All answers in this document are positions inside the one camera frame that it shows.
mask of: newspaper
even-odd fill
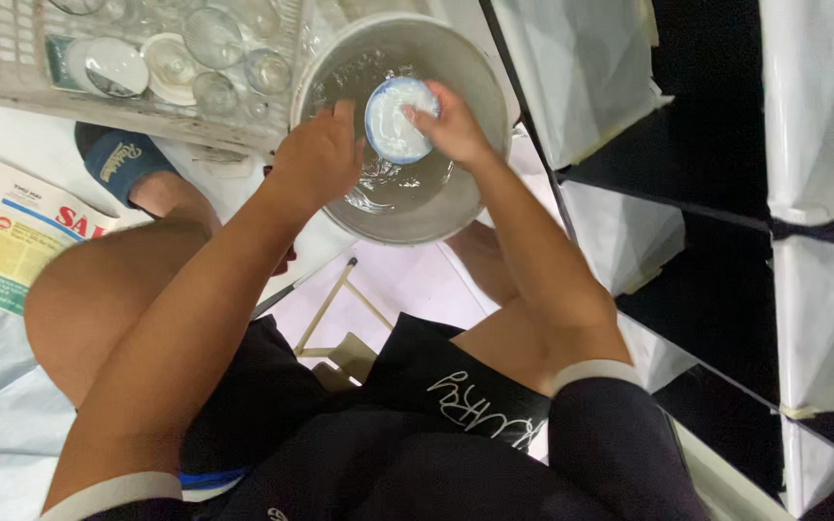
[[[24,297],[64,249],[118,225],[52,184],[0,163],[0,308],[24,314]]]

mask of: dish rack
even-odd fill
[[[293,92],[300,77],[301,18],[304,0],[274,2],[281,18],[279,33],[265,44],[292,69],[289,88],[263,96],[269,104],[265,122],[247,118],[210,121],[195,107],[166,103],[149,90],[137,98],[104,99],[53,87],[44,39],[112,36],[138,48],[150,33],[99,25],[91,17],[66,14],[47,0],[0,0],[0,106],[31,110],[76,121],[168,137],[213,148],[268,155],[288,132]]]

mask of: water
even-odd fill
[[[339,99],[356,101],[356,136],[365,135],[365,106],[381,82],[395,77],[423,79],[419,63],[403,53],[376,49],[337,66],[311,88],[308,114]],[[397,165],[379,156],[366,141],[359,184],[346,203],[375,214],[406,212],[432,199],[449,180],[453,163],[433,150],[422,160]]]

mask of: black shorts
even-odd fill
[[[314,415],[361,403],[446,417],[453,429],[525,449],[544,428],[550,399],[449,341],[461,332],[400,314],[365,384],[331,394],[295,359],[272,315],[253,321],[182,443],[183,488],[238,478]]]

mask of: blue slipper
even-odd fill
[[[142,209],[128,200],[128,194],[145,176],[179,174],[147,135],[76,123],[76,147],[89,174],[126,207]]]

